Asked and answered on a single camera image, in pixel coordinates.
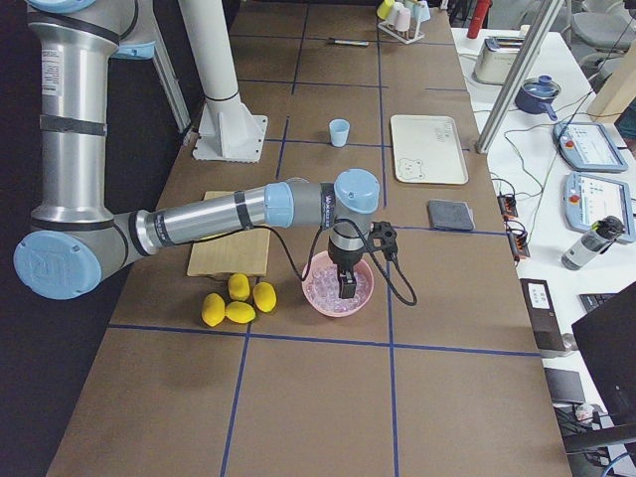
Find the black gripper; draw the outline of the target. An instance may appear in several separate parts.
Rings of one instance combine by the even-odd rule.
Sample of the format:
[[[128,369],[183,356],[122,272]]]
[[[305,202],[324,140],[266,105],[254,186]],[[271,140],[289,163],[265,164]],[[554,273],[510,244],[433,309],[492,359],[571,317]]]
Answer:
[[[381,274],[387,271],[381,266],[375,253],[380,251],[386,262],[398,264],[397,232],[386,221],[371,222],[367,231],[353,220],[337,220],[330,232],[328,256],[339,267],[339,298],[353,299],[357,280],[354,266],[368,254]]]

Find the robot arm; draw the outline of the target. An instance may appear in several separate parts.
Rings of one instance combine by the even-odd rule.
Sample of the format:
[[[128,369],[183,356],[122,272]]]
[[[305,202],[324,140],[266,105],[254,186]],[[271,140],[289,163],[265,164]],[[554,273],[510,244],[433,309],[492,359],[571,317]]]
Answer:
[[[76,299],[161,250],[253,226],[353,218],[326,184],[292,179],[158,207],[192,118],[150,1],[30,1],[40,45],[41,192],[13,252],[39,296]]]

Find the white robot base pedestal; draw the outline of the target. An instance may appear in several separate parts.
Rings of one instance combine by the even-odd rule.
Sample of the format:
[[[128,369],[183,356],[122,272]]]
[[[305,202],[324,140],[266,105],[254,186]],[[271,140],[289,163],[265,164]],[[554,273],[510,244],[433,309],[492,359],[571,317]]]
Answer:
[[[252,114],[240,97],[223,2],[179,5],[205,96],[194,158],[256,163],[268,118]]]

